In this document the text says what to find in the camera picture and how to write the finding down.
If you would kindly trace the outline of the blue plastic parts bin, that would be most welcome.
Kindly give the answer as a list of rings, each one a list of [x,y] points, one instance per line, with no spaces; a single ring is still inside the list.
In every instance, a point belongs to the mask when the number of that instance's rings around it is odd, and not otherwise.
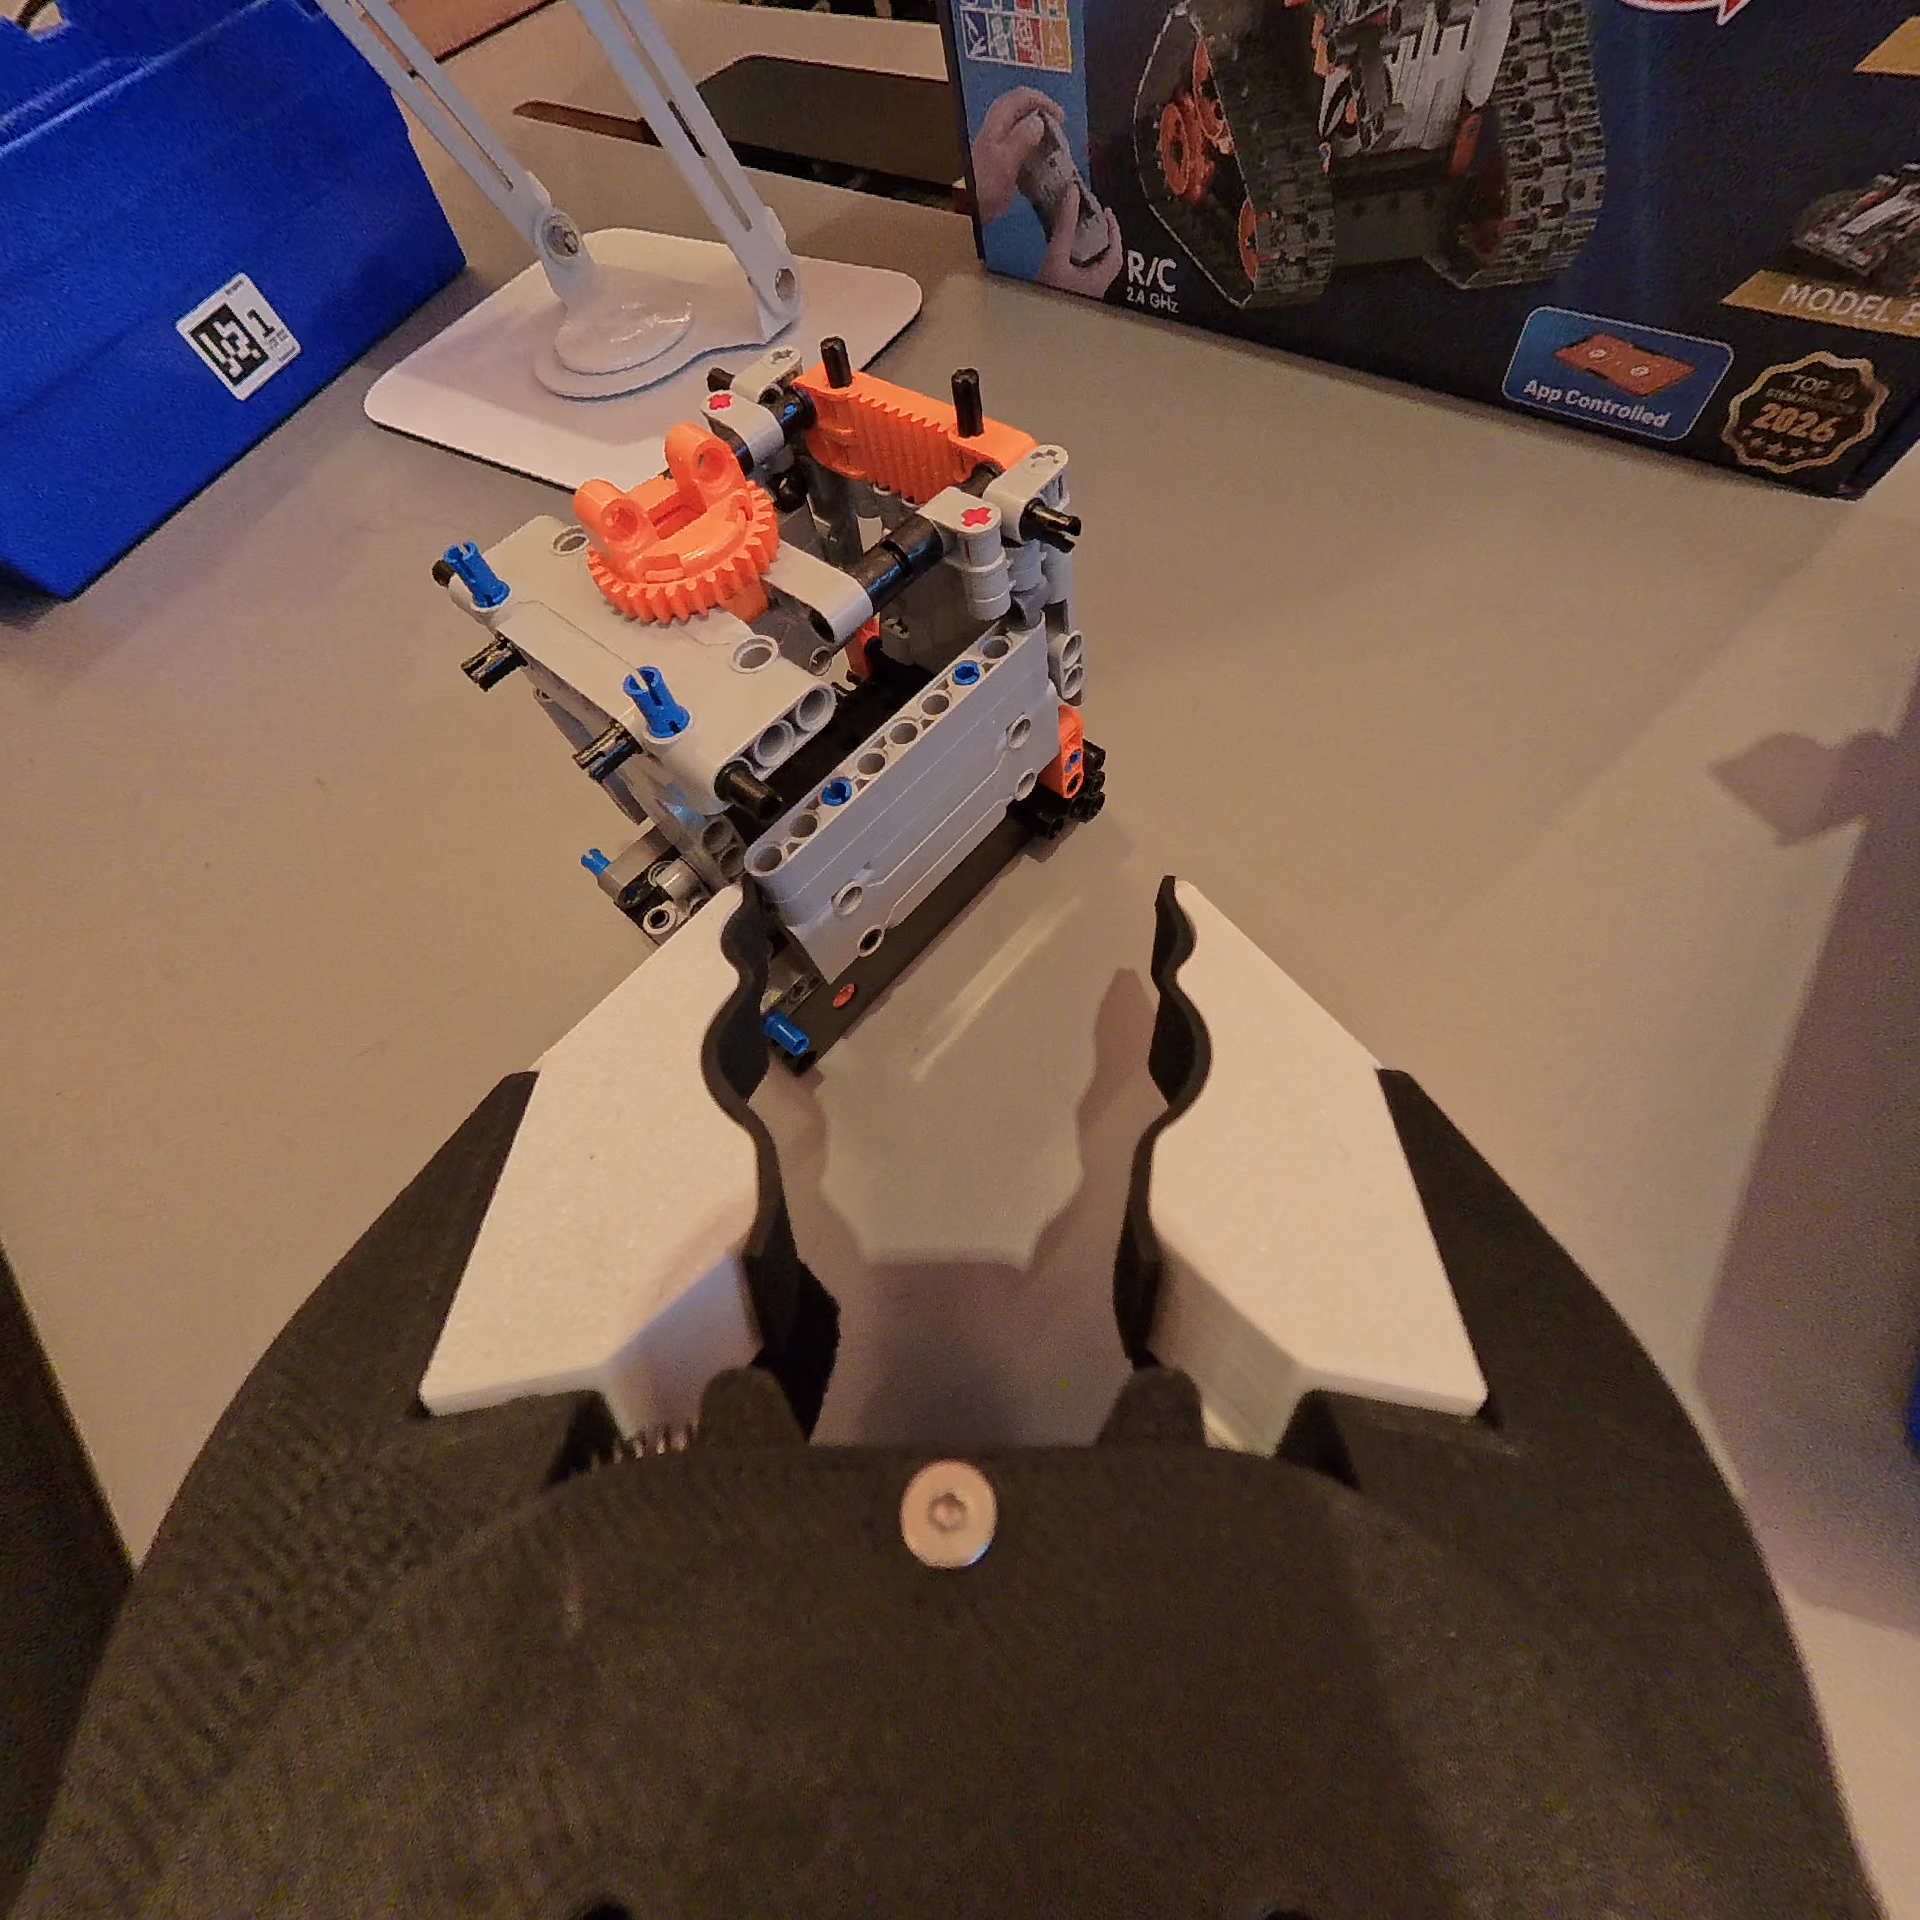
[[[81,593],[464,268],[319,4],[2,26],[2,572]]]

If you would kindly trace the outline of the grey and orange block model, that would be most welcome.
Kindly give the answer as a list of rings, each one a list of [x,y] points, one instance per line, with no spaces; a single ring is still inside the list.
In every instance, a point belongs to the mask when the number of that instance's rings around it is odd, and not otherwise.
[[[772,919],[762,1020],[796,1068],[1033,839],[1098,816],[1067,451],[923,396],[839,338],[708,375],[632,488],[436,584],[639,825],[584,866],[655,945],[739,880]]]

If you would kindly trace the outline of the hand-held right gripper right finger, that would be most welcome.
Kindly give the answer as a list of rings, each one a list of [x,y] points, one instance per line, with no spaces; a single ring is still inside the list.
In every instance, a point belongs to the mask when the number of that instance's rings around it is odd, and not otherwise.
[[[1314,1390],[1472,1418],[1487,1380],[1376,1059],[1187,880],[1156,897],[1160,1016],[1113,1298],[1208,1438],[1273,1455]]]

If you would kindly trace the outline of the white and wooden book stand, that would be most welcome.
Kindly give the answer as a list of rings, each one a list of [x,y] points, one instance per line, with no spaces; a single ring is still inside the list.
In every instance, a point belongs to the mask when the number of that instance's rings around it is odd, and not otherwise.
[[[368,416],[566,489],[656,473],[666,431],[707,396],[708,363],[770,353],[785,372],[836,335],[864,369],[921,311],[921,286],[900,272],[791,254],[646,4],[579,11],[715,241],[580,232],[394,4],[324,3],[536,254],[536,268],[387,372]]]

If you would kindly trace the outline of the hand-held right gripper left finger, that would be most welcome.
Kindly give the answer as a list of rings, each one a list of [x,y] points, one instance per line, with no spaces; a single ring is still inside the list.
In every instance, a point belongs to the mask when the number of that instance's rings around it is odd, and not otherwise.
[[[543,1057],[422,1380],[433,1414],[588,1388],[646,1436],[755,1361],[814,1432],[836,1306],[753,1111],[769,955],[759,892],[732,886]]]

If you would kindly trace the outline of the dark blue robot kit box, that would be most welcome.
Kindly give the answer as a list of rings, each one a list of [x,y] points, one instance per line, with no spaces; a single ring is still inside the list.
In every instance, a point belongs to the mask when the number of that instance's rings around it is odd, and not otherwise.
[[[994,272],[1820,496],[1916,443],[1916,4],[942,26]]]

